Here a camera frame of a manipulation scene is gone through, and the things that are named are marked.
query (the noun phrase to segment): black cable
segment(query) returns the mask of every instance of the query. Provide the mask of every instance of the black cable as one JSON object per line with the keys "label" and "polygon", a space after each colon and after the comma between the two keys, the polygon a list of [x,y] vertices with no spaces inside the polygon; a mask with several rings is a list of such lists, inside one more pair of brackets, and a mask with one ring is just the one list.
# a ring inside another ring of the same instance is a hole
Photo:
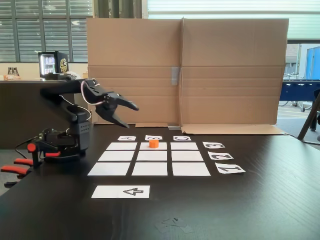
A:
{"label": "black cable", "polygon": [[30,142],[31,140],[33,140],[33,139],[35,139],[35,138],[36,138],[36,136],[34,136],[34,137],[32,137],[32,138],[29,138],[27,141],[24,141],[24,142],[20,143],[19,145],[17,145],[17,146],[14,148],[14,150],[15,150],[18,154],[20,154],[22,157],[24,157],[25,159],[27,159],[27,157],[26,157],[22,152],[20,152],[17,148],[20,147],[20,146],[23,145],[23,144],[26,144],[26,143]]}

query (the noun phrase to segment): orange cube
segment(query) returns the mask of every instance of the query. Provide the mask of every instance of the orange cube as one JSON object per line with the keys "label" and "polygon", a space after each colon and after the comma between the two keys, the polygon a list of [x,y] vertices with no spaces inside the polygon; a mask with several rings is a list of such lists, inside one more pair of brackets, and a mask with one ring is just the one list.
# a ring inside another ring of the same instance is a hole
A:
{"label": "orange cube", "polygon": [[149,148],[156,149],[159,147],[159,140],[149,140]]}

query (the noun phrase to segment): cardboard box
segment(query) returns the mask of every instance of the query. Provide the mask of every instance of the cardboard box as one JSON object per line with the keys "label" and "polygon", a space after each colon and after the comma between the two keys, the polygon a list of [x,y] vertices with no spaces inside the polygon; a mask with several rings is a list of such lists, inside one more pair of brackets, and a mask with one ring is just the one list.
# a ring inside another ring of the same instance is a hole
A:
{"label": "cardboard box", "polygon": [[[89,77],[139,106],[118,108],[127,123],[179,123],[194,134],[280,133],[270,125],[277,121],[288,24],[89,18]],[[95,123],[106,122],[95,116]]]}

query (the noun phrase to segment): arrow symbol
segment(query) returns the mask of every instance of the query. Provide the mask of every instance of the arrow symbol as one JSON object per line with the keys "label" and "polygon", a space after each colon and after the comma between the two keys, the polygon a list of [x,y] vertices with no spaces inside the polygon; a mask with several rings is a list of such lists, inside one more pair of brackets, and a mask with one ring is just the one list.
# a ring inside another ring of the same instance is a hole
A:
{"label": "arrow symbol", "polygon": [[221,169],[221,170],[223,170],[223,171],[226,171],[226,172],[228,172],[228,170],[227,169],[237,169],[237,170],[241,170],[239,167],[221,167],[221,166],[219,166],[219,168]]}
{"label": "arrow symbol", "polygon": [[143,194],[144,191],[143,190],[138,190],[138,188],[132,188],[132,189],[129,189],[129,190],[124,190],[123,191],[125,194],[130,194],[130,195],[133,195],[135,196],[136,194]]}

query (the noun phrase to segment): red handle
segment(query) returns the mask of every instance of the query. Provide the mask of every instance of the red handle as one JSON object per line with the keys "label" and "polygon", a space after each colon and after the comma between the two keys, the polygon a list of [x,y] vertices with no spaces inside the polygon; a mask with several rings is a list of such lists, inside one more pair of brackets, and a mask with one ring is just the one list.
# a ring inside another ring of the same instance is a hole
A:
{"label": "red handle", "polygon": [[45,156],[46,157],[59,157],[60,156],[60,154],[61,154],[61,152],[46,152],[45,153]]}
{"label": "red handle", "polygon": [[27,165],[30,167],[32,167],[34,165],[34,161],[32,159],[27,159],[27,158],[17,158],[13,163]]}
{"label": "red handle", "polygon": [[27,175],[28,169],[19,166],[3,166],[1,172]]}

